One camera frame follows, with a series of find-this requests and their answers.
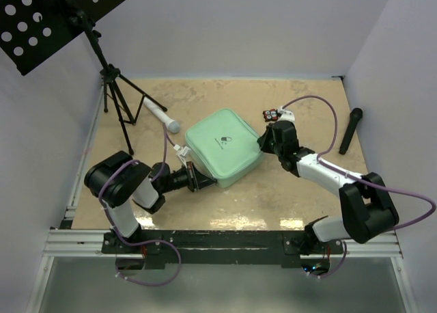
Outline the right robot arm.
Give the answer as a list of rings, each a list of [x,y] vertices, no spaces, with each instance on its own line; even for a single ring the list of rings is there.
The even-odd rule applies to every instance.
[[[262,152],[277,156],[285,171],[314,182],[339,199],[341,216],[321,217],[305,226],[304,244],[311,253],[320,253],[332,240],[366,243],[399,223],[395,205],[382,189],[381,176],[350,172],[319,158],[299,144],[293,122],[268,124],[257,142]]]

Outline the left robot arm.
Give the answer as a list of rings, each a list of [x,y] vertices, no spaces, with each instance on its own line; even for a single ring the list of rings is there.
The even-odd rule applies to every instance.
[[[111,227],[119,236],[118,246],[126,253],[134,253],[141,246],[139,222],[132,203],[148,212],[158,212],[165,203],[165,194],[181,188],[197,192],[217,183],[201,173],[192,161],[172,171],[165,162],[152,167],[134,160],[124,151],[94,165],[85,175],[84,185],[98,198]]]

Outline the mint green medicine case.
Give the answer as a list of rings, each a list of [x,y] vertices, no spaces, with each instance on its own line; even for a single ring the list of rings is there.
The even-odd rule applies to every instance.
[[[257,132],[231,109],[218,110],[185,132],[194,162],[221,188],[238,182],[262,162],[258,138]]]

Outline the white microphone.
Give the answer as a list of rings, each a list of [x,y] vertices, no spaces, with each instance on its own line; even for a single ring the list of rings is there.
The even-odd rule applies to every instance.
[[[170,133],[177,134],[180,132],[180,124],[170,118],[157,104],[148,98],[143,99],[143,104],[166,126]]]

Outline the black base frame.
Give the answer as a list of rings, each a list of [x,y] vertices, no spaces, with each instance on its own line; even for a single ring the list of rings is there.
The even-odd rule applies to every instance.
[[[102,253],[113,254],[124,269],[164,269],[168,264],[279,265],[300,268],[303,258],[321,270],[328,257],[343,253],[338,241],[321,243],[304,231],[141,230],[121,241],[103,236]]]

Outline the red owl toy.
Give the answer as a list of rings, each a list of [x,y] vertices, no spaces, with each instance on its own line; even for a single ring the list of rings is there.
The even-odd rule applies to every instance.
[[[263,111],[263,117],[265,122],[276,122],[281,117],[281,114],[277,109],[269,109]]]

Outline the black microphone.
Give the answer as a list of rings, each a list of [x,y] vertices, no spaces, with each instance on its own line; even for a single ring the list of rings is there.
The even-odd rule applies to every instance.
[[[344,133],[341,145],[339,147],[339,154],[344,155],[352,142],[353,135],[356,131],[358,123],[363,118],[363,110],[361,108],[353,108],[350,112],[350,119]]]

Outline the black perforated music stand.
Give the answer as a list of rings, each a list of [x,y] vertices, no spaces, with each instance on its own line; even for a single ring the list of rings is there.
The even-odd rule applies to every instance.
[[[117,84],[121,79],[149,98],[145,91],[110,64],[99,44],[97,21],[126,0],[1,0],[1,49],[22,76],[29,74],[81,34],[85,34],[102,70],[104,98],[114,102],[129,154],[134,154],[127,124],[135,125],[138,113],[131,113]]]

